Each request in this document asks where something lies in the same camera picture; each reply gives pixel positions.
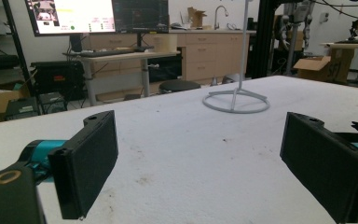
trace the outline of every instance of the computer monitor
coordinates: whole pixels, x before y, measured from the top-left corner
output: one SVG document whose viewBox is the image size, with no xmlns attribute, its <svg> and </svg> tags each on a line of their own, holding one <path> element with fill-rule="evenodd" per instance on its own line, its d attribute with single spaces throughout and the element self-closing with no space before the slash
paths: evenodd
<svg viewBox="0 0 358 224">
<path fill-rule="evenodd" d="M 117 33 L 165 34 L 169 31 L 168 0 L 112 0 Z"/>
<path fill-rule="evenodd" d="M 112 0 L 25 0 L 35 36 L 113 33 Z"/>
</svg>

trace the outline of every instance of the cabinet drawer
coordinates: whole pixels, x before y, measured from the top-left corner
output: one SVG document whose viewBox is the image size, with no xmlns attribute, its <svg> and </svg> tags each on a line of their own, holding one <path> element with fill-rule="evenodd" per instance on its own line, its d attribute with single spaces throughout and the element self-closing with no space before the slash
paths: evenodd
<svg viewBox="0 0 358 224">
<path fill-rule="evenodd" d="M 185 47 L 185 46 L 186 46 L 186 35 L 178 34 L 178 47 Z"/>
<path fill-rule="evenodd" d="M 215 75 L 215 63 L 187 63 L 186 64 L 186 80 L 199 80 L 212 78 Z"/>
<path fill-rule="evenodd" d="M 186 34 L 187 44 L 214 44 L 216 35 L 213 34 Z"/>
<path fill-rule="evenodd" d="M 186 48 L 186 62 L 209 62 L 216 60 L 216 45 L 189 45 Z"/>
<path fill-rule="evenodd" d="M 83 40 L 83 49 L 113 49 L 136 44 L 136 35 L 90 35 Z"/>
<path fill-rule="evenodd" d="M 219 44 L 242 43 L 241 34 L 219 34 L 216 35 L 216 41 Z"/>
<path fill-rule="evenodd" d="M 112 77 L 117 75 L 133 75 L 133 74 L 139 74 L 137 76 L 140 76 L 142 72 L 141 68 L 125 68 L 120 70 L 109 70 L 109 71 L 99 71 L 93 75 L 93 77 L 99 78 L 99 77 Z"/>
<path fill-rule="evenodd" d="M 140 60 L 127 60 L 121 61 L 118 63 L 93 63 L 91 65 L 91 71 L 112 71 L 112 70 L 120 70 L 120 69 L 128 69 L 128 68 L 140 68 L 141 61 Z"/>
</svg>

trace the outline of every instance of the wooden cabinet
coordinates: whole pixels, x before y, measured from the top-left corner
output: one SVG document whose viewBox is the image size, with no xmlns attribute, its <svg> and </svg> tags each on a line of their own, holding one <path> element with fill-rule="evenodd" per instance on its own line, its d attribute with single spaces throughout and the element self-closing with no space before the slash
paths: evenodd
<svg viewBox="0 0 358 224">
<path fill-rule="evenodd" d="M 240 72 L 242 34 L 210 33 L 184 36 L 186 37 L 186 44 L 183 46 L 185 80 L 206 84 L 211 83 L 214 77 L 221 81 L 225 75 Z"/>
<path fill-rule="evenodd" d="M 241 71 L 242 57 L 242 34 L 219 34 L 217 35 L 216 73 L 218 77 L 229 74 L 237 74 Z"/>
<path fill-rule="evenodd" d="M 153 46 L 155 35 L 145 35 L 144 45 Z M 130 47 L 136 43 L 136 35 L 90 35 L 83 40 L 83 49 L 113 49 Z M 182 79 L 196 81 L 199 84 L 209 84 L 216 77 L 218 81 L 223 76 L 239 73 L 241 70 L 242 33 L 181 33 L 177 34 L 177 47 L 182 51 Z M 94 64 L 94 76 L 108 77 L 140 71 L 139 61 L 122 64 Z M 159 83 L 152 83 L 150 92 L 158 92 Z M 120 90 L 99 97 L 100 100 L 123 98 L 125 94 L 141 92 L 140 89 Z"/>
<path fill-rule="evenodd" d="M 88 35 L 82 41 L 82 49 L 114 49 L 136 45 L 135 34 Z"/>
</svg>

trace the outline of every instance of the wire stand base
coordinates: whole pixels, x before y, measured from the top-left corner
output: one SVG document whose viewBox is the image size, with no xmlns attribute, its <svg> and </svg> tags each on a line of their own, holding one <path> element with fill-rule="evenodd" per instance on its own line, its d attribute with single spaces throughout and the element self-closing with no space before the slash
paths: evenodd
<svg viewBox="0 0 358 224">
<path fill-rule="evenodd" d="M 227 94 L 233 95 L 230 109 L 222 108 L 222 107 L 215 106 L 215 105 L 211 105 L 211 104 L 209 104 L 207 102 L 207 100 L 210 97 L 213 97 L 213 96 L 216 96 L 216 95 L 227 95 Z M 235 103 L 237 101 L 237 95 L 253 97 L 255 99 L 258 99 L 258 100 L 264 102 L 266 105 L 263 108 L 254 109 L 254 110 L 238 110 L 238 109 L 235 109 Z M 206 106 L 210 107 L 211 109 L 222 111 L 222 112 L 227 112 L 227 113 L 234 113 L 234 114 L 253 114 L 253 113 L 259 113 L 259 112 L 262 112 L 262 111 L 265 111 L 265 110 L 269 109 L 269 101 L 267 100 L 266 96 L 259 95 L 257 93 L 251 92 L 251 91 L 243 90 L 241 87 L 235 88 L 233 91 L 213 91 L 213 92 L 209 92 L 209 95 L 205 96 L 202 99 L 202 102 Z"/>
</svg>

